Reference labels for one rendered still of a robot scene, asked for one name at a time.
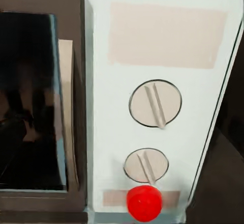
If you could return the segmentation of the microwave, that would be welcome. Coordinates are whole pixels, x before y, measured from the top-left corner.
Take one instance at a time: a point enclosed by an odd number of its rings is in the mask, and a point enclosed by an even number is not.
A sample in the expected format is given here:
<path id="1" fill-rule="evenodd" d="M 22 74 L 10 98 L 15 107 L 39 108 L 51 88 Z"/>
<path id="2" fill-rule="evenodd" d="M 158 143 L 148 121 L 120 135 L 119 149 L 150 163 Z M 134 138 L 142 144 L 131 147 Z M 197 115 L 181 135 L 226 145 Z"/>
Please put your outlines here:
<path id="1" fill-rule="evenodd" d="M 243 33 L 244 0 L 0 0 L 0 210 L 184 213 Z"/>

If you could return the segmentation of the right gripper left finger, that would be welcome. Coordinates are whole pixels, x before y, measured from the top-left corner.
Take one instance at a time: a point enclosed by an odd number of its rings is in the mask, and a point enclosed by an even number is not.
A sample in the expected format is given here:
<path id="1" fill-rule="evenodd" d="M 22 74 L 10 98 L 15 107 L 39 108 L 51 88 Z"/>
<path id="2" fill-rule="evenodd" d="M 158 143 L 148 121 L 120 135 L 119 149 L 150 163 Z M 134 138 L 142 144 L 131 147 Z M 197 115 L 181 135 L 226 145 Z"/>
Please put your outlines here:
<path id="1" fill-rule="evenodd" d="M 0 121 L 0 176 L 26 135 L 21 115 Z"/>

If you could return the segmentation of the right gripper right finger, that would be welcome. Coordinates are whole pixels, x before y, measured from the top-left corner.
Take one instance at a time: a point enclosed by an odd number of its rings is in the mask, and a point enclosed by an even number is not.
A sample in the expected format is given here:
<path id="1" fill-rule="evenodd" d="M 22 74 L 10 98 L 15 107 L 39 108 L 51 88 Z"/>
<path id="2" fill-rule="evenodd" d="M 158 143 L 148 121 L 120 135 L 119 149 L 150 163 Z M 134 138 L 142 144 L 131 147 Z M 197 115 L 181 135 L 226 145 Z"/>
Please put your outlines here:
<path id="1" fill-rule="evenodd" d="M 228 134 L 244 156 L 244 117 L 232 115 L 229 123 Z"/>

